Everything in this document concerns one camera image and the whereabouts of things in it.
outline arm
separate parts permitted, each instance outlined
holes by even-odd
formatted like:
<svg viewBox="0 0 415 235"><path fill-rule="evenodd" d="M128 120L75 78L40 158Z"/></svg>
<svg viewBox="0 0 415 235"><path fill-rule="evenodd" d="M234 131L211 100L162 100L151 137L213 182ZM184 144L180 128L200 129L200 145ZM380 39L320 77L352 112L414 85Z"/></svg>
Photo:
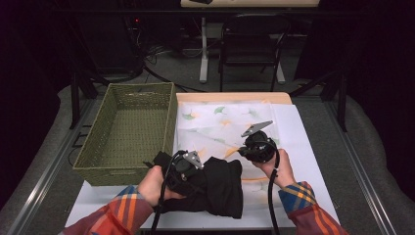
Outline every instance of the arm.
<svg viewBox="0 0 415 235"><path fill-rule="evenodd" d="M128 186L107 205L65 228L63 234L135 234L153 213L162 184L161 167L153 166L137 188ZM181 199L181 195L166 189L166 200Z"/></svg>
<svg viewBox="0 0 415 235"><path fill-rule="evenodd" d="M323 209L314 197L307 182L296 183L290 159L285 150L279 150L280 165L274 183L288 218L296 225L297 234L347 234L347 232ZM253 163L270 177L275 165L274 158L265 164Z"/></svg>

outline wicker basket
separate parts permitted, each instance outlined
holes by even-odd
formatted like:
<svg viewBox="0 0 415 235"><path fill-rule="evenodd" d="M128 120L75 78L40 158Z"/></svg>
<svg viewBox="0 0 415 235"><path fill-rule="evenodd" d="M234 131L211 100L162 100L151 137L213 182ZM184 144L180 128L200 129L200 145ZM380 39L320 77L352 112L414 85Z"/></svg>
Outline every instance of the wicker basket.
<svg viewBox="0 0 415 235"><path fill-rule="evenodd" d="M172 155L173 83L110 84L73 166L92 186L137 184L159 151Z"/></svg>

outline human hand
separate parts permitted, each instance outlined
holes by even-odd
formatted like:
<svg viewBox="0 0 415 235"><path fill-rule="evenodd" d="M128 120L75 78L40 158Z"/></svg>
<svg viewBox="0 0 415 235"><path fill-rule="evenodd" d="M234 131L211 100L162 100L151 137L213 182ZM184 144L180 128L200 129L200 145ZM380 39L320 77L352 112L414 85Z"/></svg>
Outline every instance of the human hand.
<svg viewBox="0 0 415 235"><path fill-rule="evenodd" d="M296 180L294 179L293 168L291 167L290 158L288 157L287 152L284 149L279 149L278 153L280 154L280 164L278 165L278 177L275 178L274 183L278 185L278 187L284 188L295 183ZM274 157L272 157L272 159L267 163L252 163L256 167L260 168L269 178L275 167L275 160L276 154L274 154Z"/></svg>
<svg viewBox="0 0 415 235"><path fill-rule="evenodd" d="M138 192L152 206L155 207L159 203L161 195L161 185L163 182L161 166L154 165L147 172L144 179L137 187ZM164 199L183 199L184 196L169 190L167 187L164 191Z"/></svg>

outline black cable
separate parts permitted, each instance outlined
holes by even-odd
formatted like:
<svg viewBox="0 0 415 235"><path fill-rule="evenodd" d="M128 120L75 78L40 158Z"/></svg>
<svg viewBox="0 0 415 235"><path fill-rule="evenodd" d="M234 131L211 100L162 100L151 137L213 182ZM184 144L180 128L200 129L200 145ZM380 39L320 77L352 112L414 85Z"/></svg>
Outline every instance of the black cable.
<svg viewBox="0 0 415 235"><path fill-rule="evenodd" d="M155 73L154 71L150 70L147 66L144 66L144 67L143 67L143 69L144 69L145 71L147 71L149 74L151 74L152 76L154 76L155 78L158 78L159 80L161 80L161 81L163 81L163 82L172 82L172 81L168 80L167 78L162 77L162 76L158 75L157 73ZM186 88L186 89L190 89L190 90L194 90L194 91L199 91L199 92L206 92L206 91L204 91L204 90L195 89L195 88L188 87L188 86L184 86L184 85L180 85L180 84L177 84L177 83L174 83L174 84L175 84L178 88L182 89L184 92L187 92L187 90L185 90L185 88Z"/></svg>
<svg viewBox="0 0 415 235"><path fill-rule="evenodd" d="M75 147L73 147L73 149L70 151L70 153L68 154L68 162L69 162L69 164L71 165L71 166L73 166L73 163L70 161L70 155L73 153L73 151L75 151L76 149L79 149L80 148L79 146L75 146Z"/></svg>
<svg viewBox="0 0 415 235"><path fill-rule="evenodd" d="M269 177L269 184L268 184L268 206L269 206L269 213L271 215L272 226L274 227L274 232L275 232L276 235L279 235L280 234L280 230L278 228L277 219L275 218L274 206L272 204L272 187L274 185L275 178L278 177L278 175L277 175L277 167L278 167L278 165L275 165L274 169L272 170L271 176Z"/></svg>
<svg viewBox="0 0 415 235"><path fill-rule="evenodd" d="M159 223L159 219L160 219L160 215L161 215L161 209L162 209L162 204L164 202L164 192L165 192L165 186L166 186L165 185L165 180L167 179L167 176L168 176L168 174L170 172L170 167L173 164L173 161L177 158L177 156L183 155L185 153L186 153L185 151L178 151L171 158L170 163L168 163L167 170L165 171L165 174L164 174L164 181L162 182L162 185L161 185L161 192L160 192L160 197L159 197L159 203L158 203L157 208L156 208L155 220L153 220L152 235L155 235L156 234L156 228L157 228L157 225Z"/></svg>
<svg viewBox="0 0 415 235"><path fill-rule="evenodd" d="M277 219L275 218L274 206L272 203L272 188L274 186L275 178L278 177L277 171L278 171L278 166L280 165L280 153L278 152L278 148L275 145L269 143L268 141L255 141L255 144L256 143L266 144L268 146L271 146L275 151L275 165L269 177L269 184L268 184L268 206L269 206L269 213L271 215L272 226L274 227L274 232L276 235L280 235Z"/></svg>

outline office chair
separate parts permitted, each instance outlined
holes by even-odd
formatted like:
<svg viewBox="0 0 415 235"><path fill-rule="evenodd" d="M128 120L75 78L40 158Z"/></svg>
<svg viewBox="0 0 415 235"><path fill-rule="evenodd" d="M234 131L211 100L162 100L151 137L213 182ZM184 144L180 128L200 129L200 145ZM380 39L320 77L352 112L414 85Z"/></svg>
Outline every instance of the office chair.
<svg viewBox="0 0 415 235"><path fill-rule="evenodd" d="M282 42L290 22L275 14L242 14L228 19L221 32L219 58L220 91L223 89L223 67L273 67L272 92L277 78Z"/></svg>

